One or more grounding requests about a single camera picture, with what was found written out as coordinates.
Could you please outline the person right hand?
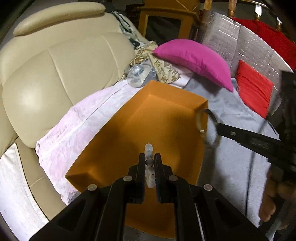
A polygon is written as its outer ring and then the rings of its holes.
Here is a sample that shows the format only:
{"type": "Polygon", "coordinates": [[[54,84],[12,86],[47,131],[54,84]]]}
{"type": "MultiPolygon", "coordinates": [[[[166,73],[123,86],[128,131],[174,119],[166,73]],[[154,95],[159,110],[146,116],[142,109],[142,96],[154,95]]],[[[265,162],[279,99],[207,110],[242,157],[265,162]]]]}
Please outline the person right hand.
{"type": "Polygon", "coordinates": [[[274,201],[276,197],[281,197],[284,200],[295,203],[295,184],[288,182],[276,182],[271,177],[272,173],[271,168],[269,168],[259,210],[259,218],[263,222],[269,221],[272,215],[275,214],[276,204],[274,201]]]}

